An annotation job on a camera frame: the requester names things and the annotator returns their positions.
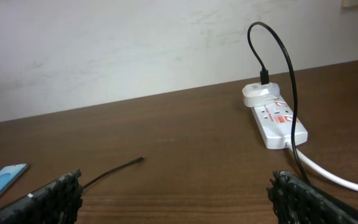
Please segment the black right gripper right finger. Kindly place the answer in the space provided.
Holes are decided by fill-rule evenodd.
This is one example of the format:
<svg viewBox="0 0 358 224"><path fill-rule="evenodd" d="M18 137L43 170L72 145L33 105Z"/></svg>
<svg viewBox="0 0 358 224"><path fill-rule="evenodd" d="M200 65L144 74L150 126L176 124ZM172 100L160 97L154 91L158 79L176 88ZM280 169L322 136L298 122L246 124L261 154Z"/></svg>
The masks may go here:
<svg viewBox="0 0 358 224"><path fill-rule="evenodd" d="M268 199L279 224L358 224L358 210L286 170L274 171Z"/></svg>

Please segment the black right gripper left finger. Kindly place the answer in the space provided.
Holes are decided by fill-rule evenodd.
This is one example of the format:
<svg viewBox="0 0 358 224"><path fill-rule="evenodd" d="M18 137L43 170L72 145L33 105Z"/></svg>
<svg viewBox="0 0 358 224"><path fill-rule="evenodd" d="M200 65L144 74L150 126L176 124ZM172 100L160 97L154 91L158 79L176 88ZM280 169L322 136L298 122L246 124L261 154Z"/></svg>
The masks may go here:
<svg viewBox="0 0 358 224"><path fill-rule="evenodd" d="M80 176L77 169L0 208L0 224L74 224L83 202Z"/></svg>

